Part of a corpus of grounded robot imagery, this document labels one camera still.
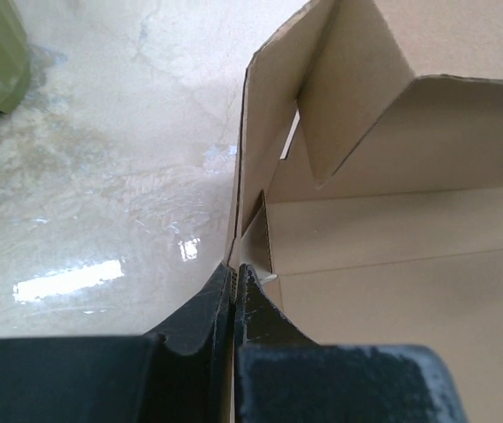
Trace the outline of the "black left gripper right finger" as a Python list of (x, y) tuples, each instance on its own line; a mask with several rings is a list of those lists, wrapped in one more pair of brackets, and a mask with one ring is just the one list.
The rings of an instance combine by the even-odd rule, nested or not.
[(442, 359), (422, 345), (319, 345), (239, 269), (234, 317), (238, 422), (465, 422)]

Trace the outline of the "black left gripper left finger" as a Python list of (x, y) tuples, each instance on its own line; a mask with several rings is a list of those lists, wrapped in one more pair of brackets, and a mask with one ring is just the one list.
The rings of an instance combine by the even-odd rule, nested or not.
[(141, 335), (0, 339), (0, 422), (227, 422), (231, 276)]

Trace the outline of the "brown cardboard box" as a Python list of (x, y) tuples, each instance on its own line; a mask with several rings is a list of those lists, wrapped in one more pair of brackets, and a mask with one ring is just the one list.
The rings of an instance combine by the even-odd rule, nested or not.
[(316, 341), (416, 344), (503, 422), (503, 1), (310, 1), (243, 86), (226, 264)]

